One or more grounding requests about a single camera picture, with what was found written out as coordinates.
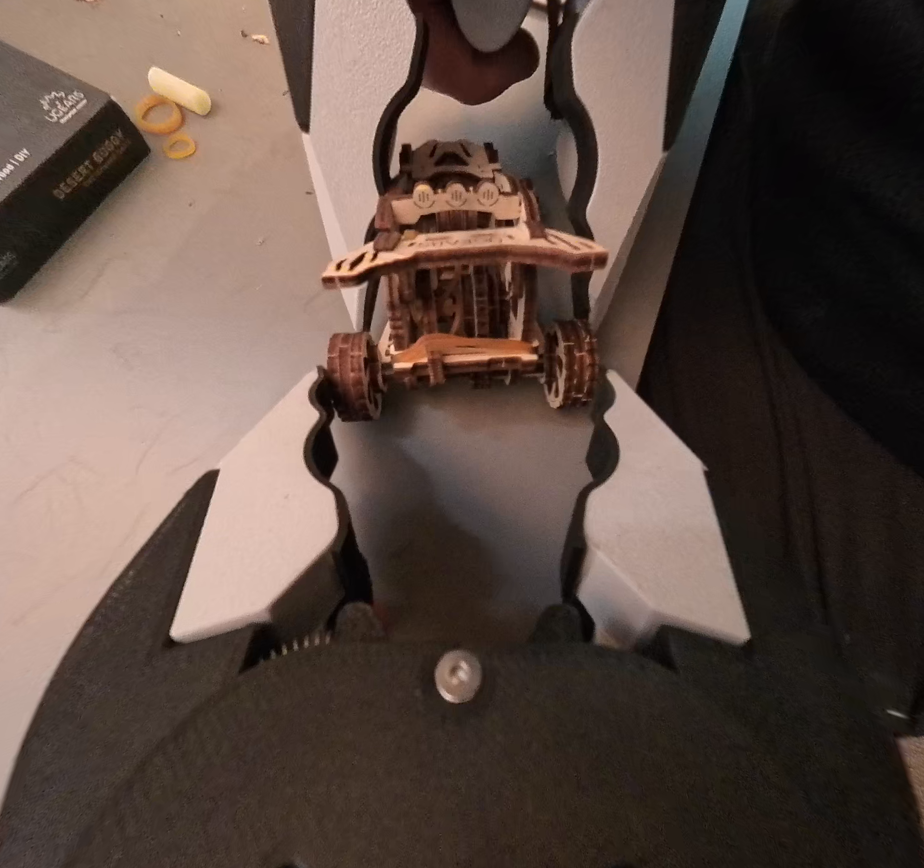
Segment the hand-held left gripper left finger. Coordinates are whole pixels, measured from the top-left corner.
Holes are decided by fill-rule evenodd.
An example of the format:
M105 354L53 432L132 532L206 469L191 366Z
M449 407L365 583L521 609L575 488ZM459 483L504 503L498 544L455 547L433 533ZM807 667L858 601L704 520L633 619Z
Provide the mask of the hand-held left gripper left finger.
M170 636L194 643L244 627L283 640L373 602L344 494L325 372L306 374L217 468Z

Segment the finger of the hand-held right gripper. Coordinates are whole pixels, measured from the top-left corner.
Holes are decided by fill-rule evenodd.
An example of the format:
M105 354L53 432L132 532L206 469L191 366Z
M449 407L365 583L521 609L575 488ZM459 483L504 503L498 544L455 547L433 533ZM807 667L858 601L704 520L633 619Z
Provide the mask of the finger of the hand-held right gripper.
M569 58L596 139L586 222L610 252L590 282L605 366L640 383L686 211L664 148L676 0L589 0Z
M315 0L303 141L333 262L364 244L392 181L398 122L421 88L426 42L408 0Z

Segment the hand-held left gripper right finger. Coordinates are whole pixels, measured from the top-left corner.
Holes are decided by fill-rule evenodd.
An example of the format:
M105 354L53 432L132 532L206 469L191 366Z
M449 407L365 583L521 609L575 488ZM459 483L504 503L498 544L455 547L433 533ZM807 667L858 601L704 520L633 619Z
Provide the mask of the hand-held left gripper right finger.
M587 612L591 641L641 647L668 625L746 643L705 467L614 370L603 382L588 466L563 586Z

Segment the wooden buggy model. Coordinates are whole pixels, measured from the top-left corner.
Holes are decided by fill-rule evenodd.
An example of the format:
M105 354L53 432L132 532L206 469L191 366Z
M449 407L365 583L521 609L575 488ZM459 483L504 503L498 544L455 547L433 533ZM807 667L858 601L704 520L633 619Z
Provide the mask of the wooden buggy model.
M608 262L588 239L547 226L531 181L502 169L490 143L405 144L381 193L371 239L321 274L327 289L385 288L380 339L334 333L324 378L338 418L379 418L389 385L541 382L553 409L592 403L600 359L590 320L538 319L538 272L588 276Z

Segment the black model kit box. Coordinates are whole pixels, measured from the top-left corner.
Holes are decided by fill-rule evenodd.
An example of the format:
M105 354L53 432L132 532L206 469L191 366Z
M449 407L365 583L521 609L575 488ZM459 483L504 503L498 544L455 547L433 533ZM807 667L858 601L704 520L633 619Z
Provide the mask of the black model kit box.
M104 90L1 43L2 304L150 153Z

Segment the person's right hand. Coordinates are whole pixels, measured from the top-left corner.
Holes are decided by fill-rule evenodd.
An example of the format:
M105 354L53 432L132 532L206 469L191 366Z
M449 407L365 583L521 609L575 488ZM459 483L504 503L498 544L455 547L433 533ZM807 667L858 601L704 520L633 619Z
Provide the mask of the person's right hand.
M461 29L452 0L407 0L427 28L422 84L464 105L478 106L531 77L539 47L525 29L497 51L480 51Z

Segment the pale wax cylinder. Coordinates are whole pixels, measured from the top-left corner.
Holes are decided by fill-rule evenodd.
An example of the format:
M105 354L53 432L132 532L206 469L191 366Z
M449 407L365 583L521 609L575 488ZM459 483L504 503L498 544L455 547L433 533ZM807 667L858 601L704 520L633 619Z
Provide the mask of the pale wax cylinder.
M213 101L207 91L160 67L152 66L147 73L147 80L154 94L189 112L206 116L212 110Z

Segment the person's black clothing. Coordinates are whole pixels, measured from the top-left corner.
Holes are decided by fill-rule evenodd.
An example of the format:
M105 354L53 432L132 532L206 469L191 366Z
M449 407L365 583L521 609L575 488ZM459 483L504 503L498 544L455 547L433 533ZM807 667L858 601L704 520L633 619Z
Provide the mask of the person's black clothing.
M923 0L753 0L641 377L754 634L922 736Z

